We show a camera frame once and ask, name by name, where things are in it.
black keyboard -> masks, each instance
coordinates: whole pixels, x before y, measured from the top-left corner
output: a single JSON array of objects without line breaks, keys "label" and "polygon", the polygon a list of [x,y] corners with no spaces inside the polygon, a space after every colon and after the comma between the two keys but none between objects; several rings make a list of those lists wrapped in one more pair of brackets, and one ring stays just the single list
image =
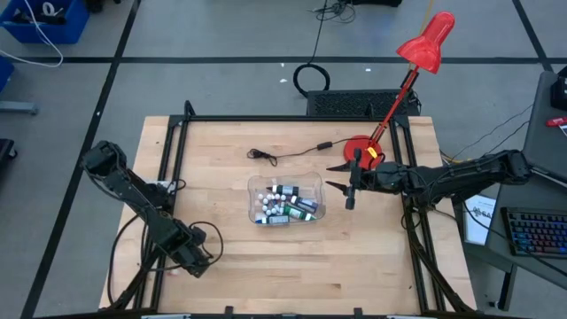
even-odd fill
[{"label": "black keyboard", "polygon": [[[367,115],[369,105],[377,118],[385,117],[400,92],[399,89],[356,89],[309,91],[307,115]],[[419,115],[417,99],[402,100],[395,115]]]},{"label": "black keyboard", "polygon": [[501,210],[513,254],[567,258],[567,212],[505,207]]}]

red desk lamp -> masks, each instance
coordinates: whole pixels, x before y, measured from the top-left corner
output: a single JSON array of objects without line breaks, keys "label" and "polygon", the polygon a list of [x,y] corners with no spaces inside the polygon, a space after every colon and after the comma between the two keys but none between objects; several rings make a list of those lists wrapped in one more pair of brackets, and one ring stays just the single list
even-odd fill
[{"label": "red desk lamp", "polygon": [[441,64],[441,44],[445,41],[449,32],[451,32],[453,26],[453,14],[451,12],[439,12],[431,19],[421,35],[407,41],[398,48],[396,52],[409,62],[414,63],[416,67],[408,71],[406,78],[401,84],[400,94],[398,94],[390,112],[374,130],[372,136],[353,136],[351,140],[346,142],[344,154],[347,161],[354,160],[354,150],[359,148],[362,150],[361,167],[371,169],[378,165],[380,160],[377,157],[382,152],[378,141],[386,129],[386,124],[396,111],[396,108],[398,108],[401,100],[406,96],[406,93],[414,85],[418,76],[417,70],[422,67],[433,74],[437,73]]}]

blue crate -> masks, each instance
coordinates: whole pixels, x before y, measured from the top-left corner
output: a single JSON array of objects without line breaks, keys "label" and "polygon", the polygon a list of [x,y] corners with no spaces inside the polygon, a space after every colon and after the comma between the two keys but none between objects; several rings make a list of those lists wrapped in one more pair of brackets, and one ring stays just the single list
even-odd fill
[{"label": "blue crate", "polygon": [[[66,9],[66,24],[61,26],[40,24],[41,30],[53,43],[77,43],[81,37],[82,30],[89,19],[89,11],[85,7],[84,0],[28,0],[34,9],[41,10],[44,2],[50,2],[56,8],[63,6]],[[43,43],[35,25],[13,23],[11,19],[15,12],[20,9],[29,14],[24,0],[11,0],[6,9],[0,15],[0,27],[4,27],[21,43]]]},{"label": "blue crate", "polygon": [[14,72],[14,65],[7,58],[0,57],[0,92],[6,86],[12,72]]}]

wooden tabletop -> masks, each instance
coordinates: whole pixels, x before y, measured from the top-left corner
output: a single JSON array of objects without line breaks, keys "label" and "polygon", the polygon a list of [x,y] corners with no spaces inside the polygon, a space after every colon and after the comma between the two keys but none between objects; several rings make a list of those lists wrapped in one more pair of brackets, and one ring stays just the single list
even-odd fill
[{"label": "wooden tabletop", "polygon": [[[133,169],[147,181],[157,178],[167,121],[167,117],[145,120]],[[431,118],[410,118],[410,123],[418,165],[441,165]],[[345,162],[342,144],[280,159],[277,167],[265,159],[248,159],[251,148],[275,155],[302,152],[325,141],[368,134],[375,126],[369,122],[191,122],[181,171],[187,187],[178,192],[174,216],[186,224],[207,221],[217,225],[225,251],[199,279],[182,269],[168,272],[159,311],[223,313],[226,306],[233,306],[236,314],[340,315],[351,314],[354,307],[362,307],[366,315],[419,313],[408,237],[400,226],[400,196],[357,192],[356,208],[347,211],[345,197],[324,184],[327,213],[319,221],[261,227],[248,217],[251,176],[315,171],[323,180],[338,183],[347,183],[349,177],[325,170]],[[401,131],[399,136],[407,163]],[[381,145],[386,160],[393,160],[389,133],[384,134]],[[438,209],[453,214],[447,199]],[[126,206],[120,226],[132,216]],[[429,213],[429,219],[439,270],[465,303],[476,308],[455,222],[435,213]],[[138,270],[142,226],[141,221],[134,222],[118,244],[114,298]],[[203,230],[207,249],[218,253],[218,236],[206,225]],[[431,278],[425,268],[423,273],[429,307],[435,308]],[[146,304],[153,276],[148,278]],[[101,307],[107,304],[104,293]]]}]

desk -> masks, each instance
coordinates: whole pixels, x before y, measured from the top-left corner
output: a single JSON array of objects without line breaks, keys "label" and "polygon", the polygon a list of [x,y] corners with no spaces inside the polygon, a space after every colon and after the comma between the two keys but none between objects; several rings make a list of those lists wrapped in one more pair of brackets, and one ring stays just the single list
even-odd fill
[{"label": "desk", "polygon": [[[167,117],[145,120],[133,170],[148,181],[158,175],[167,122]],[[441,165],[431,118],[410,118],[410,124],[417,163]],[[362,307],[365,315],[419,313],[408,237],[400,226],[400,196],[360,192],[355,210],[347,211],[342,194],[325,184],[327,214],[320,221],[267,228],[248,218],[247,181],[253,175],[313,170],[323,180],[338,183],[347,183],[349,177],[325,170],[344,163],[342,145],[281,159],[277,167],[264,159],[246,158],[251,148],[274,154],[301,152],[324,141],[371,132],[375,126],[375,122],[190,122],[181,168],[187,187],[177,194],[174,216],[187,224],[216,224],[225,253],[199,279],[184,271],[164,276],[160,313],[219,314],[226,306],[233,306],[236,314],[350,315],[354,307]],[[381,141],[387,160],[393,160],[389,134]],[[405,145],[402,149],[407,162]],[[448,200],[438,208],[453,213]],[[132,216],[125,207],[120,226]],[[456,224],[441,214],[430,214],[430,225],[439,270],[464,302],[476,308]],[[134,222],[118,244],[114,295],[138,270],[142,226]],[[212,229],[206,232],[207,249],[218,253],[219,238]],[[423,273],[429,307],[434,308],[431,279],[424,268]],[[150,288],[147,284],[144,304]],[[106,305],[103,294],[100,306]]]},{"label": "desk", "polygon": [[[567,116],[567,112],[552,108],[549,103],[549,88],[556,80],[557,75],[551,72],[544,72],[540,76],[529,127],[529,130],[533,130],[533,132],[532,134],[528,133],[528,138],[524,144],[524,152],[526,152],[525,155],[528,160],[535,160],[539,163],[543,160],[561,160],[564,163],[565,156],[567,156],[567,151],[564,148],[565,138],[563,134],[558,128],[545,127],[546,120],[558,116]],[[500,214],[500,208],[505,206],[546,208],[565,211],[565,207],[567,207],[567,190],[537,175],[534,175],[526,185],[502,185],[490,226],[493,230],[501,234],[506,234],[504,222]],[[486,239],[485,248],[488,249],[489,255],[481,258],[507,272],[506,278],[508,280],[505,278],[498,305],[500,309],[508,310],[509,308],[511,292],[514,287],[516,267],[524,268],[534,275],[540,276],[551,283],[567,289],[567,278],[565,276],[556,273],[554,270],[549,269],[533,258],[512,255],[508,243],[490,232]],[[494,263],[496,260],[493,256],[494,254],[497,255],[497,259],[503,259],[503,261],[500,262],[501,266]],[[560,269],[567,269],[567,260],[547,258],[546,261]]]}]

